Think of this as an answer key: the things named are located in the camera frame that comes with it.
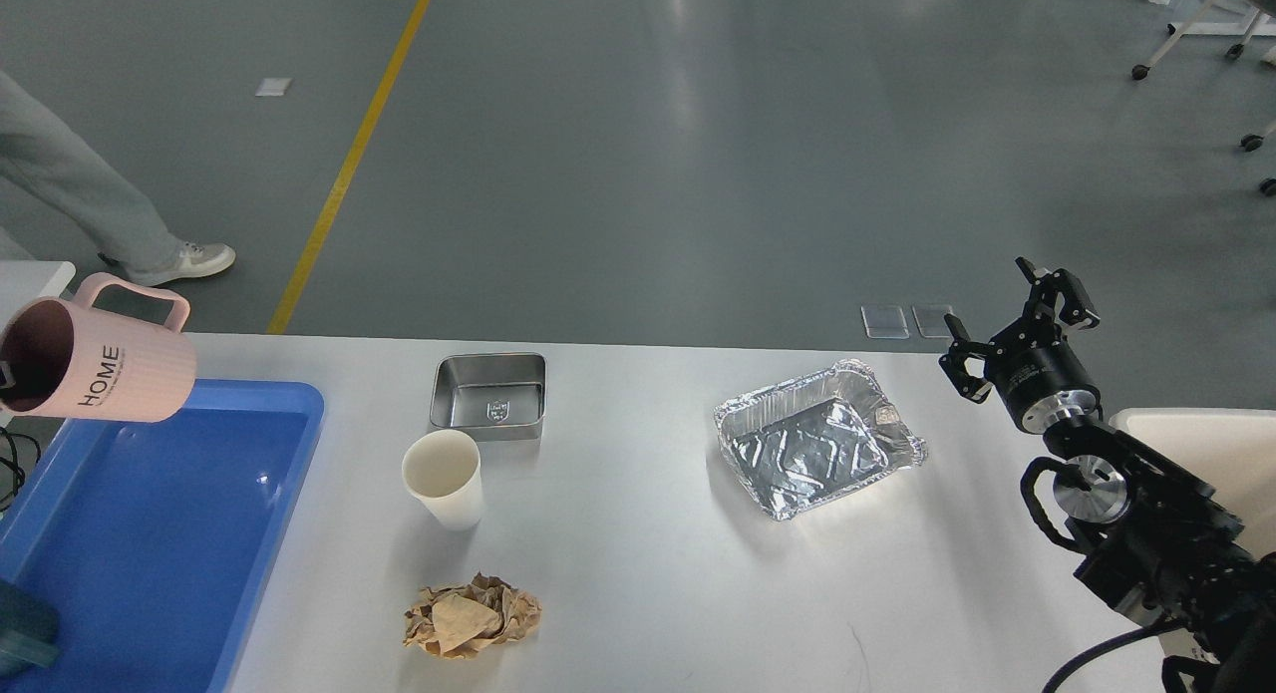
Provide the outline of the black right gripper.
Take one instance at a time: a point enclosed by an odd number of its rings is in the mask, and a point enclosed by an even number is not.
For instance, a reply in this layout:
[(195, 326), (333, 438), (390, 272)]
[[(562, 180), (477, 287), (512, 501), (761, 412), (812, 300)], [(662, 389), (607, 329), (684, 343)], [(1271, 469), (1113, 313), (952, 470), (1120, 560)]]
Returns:
[[(1102, 394), (1068, 343), (1076, 331), (1099, 328), (1088, 291), (1065, 267), (1037, 267), (1026, 257), (1014, 264), (1028, 281), (1025, 311), (990, 342), (971, 339), (963, 322), (944, 314), (951, 334), (940, 370), (966, 401), (981, 405), (995, 388), (1014, 426), (1041, 435), (1072, 417), (1102, 416)], [(968, 362), (985, 362), (984, 374), (971, 374)]]

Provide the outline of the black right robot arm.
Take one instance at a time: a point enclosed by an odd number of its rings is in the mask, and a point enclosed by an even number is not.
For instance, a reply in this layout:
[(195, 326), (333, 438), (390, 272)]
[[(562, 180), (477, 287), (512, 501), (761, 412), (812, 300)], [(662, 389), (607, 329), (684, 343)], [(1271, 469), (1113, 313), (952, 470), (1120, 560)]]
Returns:
[(1018, 490), (1034, 525), (1082, 556), (1076, 579), (1134, 630), (1076, 655), (1045, 684), (1057, 692), (1085, 665), (1176, 630), (1206, 652), (1162, 657), (1166, 692), (1271, 692), (1275, 684), (1273, 556), (1238, 539), (1243, 521), (1215, 489), (1145, 442), (1104, 420), (1102, 394), (1068, 342), (1099, 325), (1071, 271), (1016, 265), (1030, 285), (1025, 310), (991, 339), (970, 337), (947, 314), (939, 365), (966, 401), (995, 392), (1013, 425), (1040, 436)]

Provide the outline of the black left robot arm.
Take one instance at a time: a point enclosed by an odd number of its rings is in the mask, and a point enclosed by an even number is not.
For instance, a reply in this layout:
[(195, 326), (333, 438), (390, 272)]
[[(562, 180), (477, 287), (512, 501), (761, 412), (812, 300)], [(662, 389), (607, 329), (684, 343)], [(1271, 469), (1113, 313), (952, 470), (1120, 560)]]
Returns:
[(5, 425), (1, 425), (1, 465), (10, 473), (8, 493), (3, 493), (1, 496), (1, 513), (5, 516), (9, 508), (17, 502), (17, 496), (20, 494), (28, 477), (28, 468), (20, 462), (20, 443), (26, 443), (33, 449), (33, 461), (31, 463), (33, 467), (43, 457), (43, 448), (34, 436), (24, 433), (13, 433)]

